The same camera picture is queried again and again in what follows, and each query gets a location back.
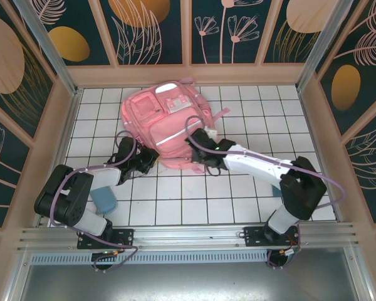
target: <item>enclosure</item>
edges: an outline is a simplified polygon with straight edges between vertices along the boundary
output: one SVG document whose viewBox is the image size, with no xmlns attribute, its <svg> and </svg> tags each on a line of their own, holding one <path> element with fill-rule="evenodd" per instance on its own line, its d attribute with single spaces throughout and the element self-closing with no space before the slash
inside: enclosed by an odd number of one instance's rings
<svg viewBox="0 0 376 301">
<path fill-rule="evenodd" d="M 97 250 L 34 202 L 58 164 L 117 151 L 128 96 L 187 77 L 213 114 L 230 109 L 218 139 L 306 157 L 347 197 L 302 221 L 298 258 L 273 270 L 237 233 L 283 204 L 278 189 L 156 163 L 112 188 L 105 216 L 138 253 L 95 274 Z M 340 197 L 327 184 L 321 204 Z M 376 0 L 0 0 L 0 300 L 176 296 L 376 300 Z"/>
</svg>

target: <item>ventilation slot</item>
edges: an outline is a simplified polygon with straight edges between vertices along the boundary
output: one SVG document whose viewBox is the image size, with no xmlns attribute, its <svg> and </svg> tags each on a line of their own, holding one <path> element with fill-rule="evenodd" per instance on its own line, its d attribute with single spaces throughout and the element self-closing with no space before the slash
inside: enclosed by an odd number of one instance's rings
<svg viewBox="0 0 376 301">
<path fill-rule="evenodd" d="M 130 253 L 103 258 L 98 264 L 120 263 Z M 240 251 L 180 251 L 180 252 L 141 252 L 133 256 L 126 264 L 156 263 L 227 263 L 266 261 L 265 250 Z M 32 257 L 32 265 L 91 265 L 92 253 L 41 253 Z"/>
</svg>

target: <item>blue object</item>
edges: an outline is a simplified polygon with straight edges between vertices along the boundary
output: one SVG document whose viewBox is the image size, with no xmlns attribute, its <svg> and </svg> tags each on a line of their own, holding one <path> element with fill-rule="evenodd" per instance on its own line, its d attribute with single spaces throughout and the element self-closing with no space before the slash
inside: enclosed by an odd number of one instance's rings
<svg viewBox="0 0 376 301">
<path fill-rule="evenodd" d="M 101 214 L 109 214 L 117 208 L 117 199 L 110 186 L 91 190 L 90 196 Z"/>
<path fill-rule="evenodd" d="M 273 188 L 273 197 L 281 198 L 283 196 L 280 189 L 278 189 L 276 186 L 273 186 L 273 185 L 271 187 Z"/>
</svg>

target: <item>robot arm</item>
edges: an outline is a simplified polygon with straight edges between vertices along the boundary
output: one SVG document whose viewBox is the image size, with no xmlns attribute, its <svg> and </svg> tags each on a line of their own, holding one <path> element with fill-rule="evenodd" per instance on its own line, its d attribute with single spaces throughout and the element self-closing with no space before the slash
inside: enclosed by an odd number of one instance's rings
<svg viewBox="0 0 376 301">
<path fill-rule="evenodd" d="M 326 192 L 326 186 L 320 178 L 279 165 L 284 163 L 315 171 L 306 158 L 299 157 L 295 161 L 281 160 L 252 152 L 227 139 L 216 143 L 208 137 L 203 129 L 197 129 L 191 137 L 207 149 L 253 153 L 276 162 L 276 164 L 270 164 L 264 160 L 242 154 L 210 154 L 190 144 L 194 162 L 208 167 L 249 174 L 281 189 L 283 205 L 271 215 L 263 228 L 264 237 L 270 243 L 278 241 L 278 238 L 299 220 L 308 220 Z M 127 156 L 131 151 L 131 142 L 132 140 L 129 138 L 123 138 L 118 153 L 112 156 L 115 158 L 115 162 L 120 162 Z M 69 190 L 68 194 L 60 194 L 55 208 L 55 220 L 109 241 L 112 232 L 111 221 L 86 209 L 90 191 L 105 186 L 120 185 L 131 178 L 133 171 L 147 173 L 153 167 L 157 156 L 158 154 L 153 150 L 140 146 L 139 154 L 135 153 L 130 160 L 120 166 L 75 174 L 64 187 L 65 190 Z M 72 170 L 64 165 L 59 165 L 54 169 L 35 202 L 36 213 L 50 216 L 54 195 L 62 180 Z"/>
<path fill-rule="evenodd" d="M 242 154 L 210 154 L 196 148 L 189 142 L 189 139 L 186 140 L 193 148 L 193 161 L 209 167 L 249 174 L 269 182 L 281 190 L 283 204 L 271 215 L 264 226 L 264 235 L 270 242 L 285 234 L 288 228 L 299 220 L 310 219 L 326 192 L 326 186 L 320 178 L 280 166 L 281 163 L 284 163 L 315 172 L 312 164 L 304 157 L 299 157 L 295 161 L 272 158 L 247 150 L 227 139 L 222 139 L 217 144 L 208 137 L 203 129 L 197 129 L 191 137 L 207 149 L 252 153 L 276 161 L 274 165 Z"/>
</svg>

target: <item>cable connector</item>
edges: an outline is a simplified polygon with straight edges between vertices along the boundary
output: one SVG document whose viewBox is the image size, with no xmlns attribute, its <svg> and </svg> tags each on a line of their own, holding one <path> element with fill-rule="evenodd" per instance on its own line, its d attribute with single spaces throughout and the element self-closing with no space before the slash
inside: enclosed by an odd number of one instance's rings
<svg viewBox="0 0 376 301">
<path fill-rule="evenodd" d="M 294 251 L 293 249 L 289 249 L 289 250 L 284 251 L 283 253 L 284 253 L 284 255 L 286 255 L 286 256 L 290 256 L 290 255 L 294 254 L 295 251 Z"/>
</svg>

